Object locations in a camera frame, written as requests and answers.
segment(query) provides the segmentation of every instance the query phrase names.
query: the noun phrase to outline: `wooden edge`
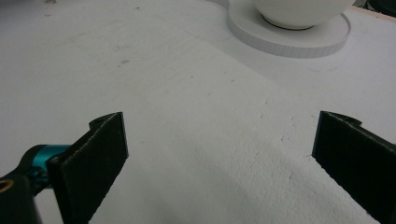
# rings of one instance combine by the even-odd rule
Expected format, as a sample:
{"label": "wooden edge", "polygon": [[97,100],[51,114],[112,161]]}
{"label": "wooden edge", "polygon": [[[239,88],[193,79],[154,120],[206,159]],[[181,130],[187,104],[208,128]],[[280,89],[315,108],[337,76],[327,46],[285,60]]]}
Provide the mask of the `wooden edge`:
{"label": "wooden edge", "polygon": [[374,16],[376,18],[379,18],[379,19],[382,19],[382,20],[385,20],[385,21],[392,21],[392,22],[396,23],[396,18],[391,17],[391,16],[387,16],[385,14],[373,12],[373,11],[370,11],[370,10],[367,10],[367,9],[364,9],[364,8],[361,8],[361,7],[351,6],[350,9],[355,10],[355,11],[359,11],[359,12],[367,14],[367,15]]}

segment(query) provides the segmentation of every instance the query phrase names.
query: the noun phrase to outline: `white saucer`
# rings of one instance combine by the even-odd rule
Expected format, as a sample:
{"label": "white saucer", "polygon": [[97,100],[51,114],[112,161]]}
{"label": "white saucer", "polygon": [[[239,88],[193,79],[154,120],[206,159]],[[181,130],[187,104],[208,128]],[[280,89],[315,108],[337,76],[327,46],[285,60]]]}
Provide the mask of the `white saucer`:
{"label": "white saucer", "polygon": [[266,21],[249,0],[207,0],[228,10],[228,26],[247,45],[277,56],[318,58],[341,49],[350,33],[349,19],[338,15],[312,28],[294,31]]}

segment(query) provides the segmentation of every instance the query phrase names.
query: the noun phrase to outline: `white bowl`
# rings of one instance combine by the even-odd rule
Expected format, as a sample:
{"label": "white bowl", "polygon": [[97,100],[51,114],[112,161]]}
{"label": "white bowl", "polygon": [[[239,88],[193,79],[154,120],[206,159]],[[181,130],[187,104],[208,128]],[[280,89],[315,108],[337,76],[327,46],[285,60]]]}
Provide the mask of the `white bowl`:
{"label": "white bowl", "polygon": [[291,30],[303,30],[328,21],[355,2],[355,0],[252,1],[268,22]]}

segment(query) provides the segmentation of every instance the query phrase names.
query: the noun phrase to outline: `brass screw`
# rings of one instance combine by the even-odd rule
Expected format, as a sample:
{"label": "brass screw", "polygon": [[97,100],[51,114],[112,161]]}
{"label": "brass screw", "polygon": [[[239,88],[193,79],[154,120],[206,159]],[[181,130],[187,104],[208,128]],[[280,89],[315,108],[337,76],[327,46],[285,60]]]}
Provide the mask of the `brass screw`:
{"label": "brass screw", "polygon": [[12,185],[14,185],[14,181],[12,179],[0,180],[0,193],[3,193],[10,189]]}

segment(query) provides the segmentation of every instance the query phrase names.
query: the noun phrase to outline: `white table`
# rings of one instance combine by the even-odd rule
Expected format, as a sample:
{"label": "white table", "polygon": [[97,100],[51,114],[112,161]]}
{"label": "white table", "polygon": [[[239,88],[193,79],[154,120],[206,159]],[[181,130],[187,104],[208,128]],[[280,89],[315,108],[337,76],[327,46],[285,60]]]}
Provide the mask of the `white table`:
{"label": "white table", "polygon": [[92,223],[377,223],[310,155],[320,110],[396,142],[395,23],[349,9],[344,48],[299,60],[203,0],[47,2],[0,2],[0,175],[123,111],[130,158]]}

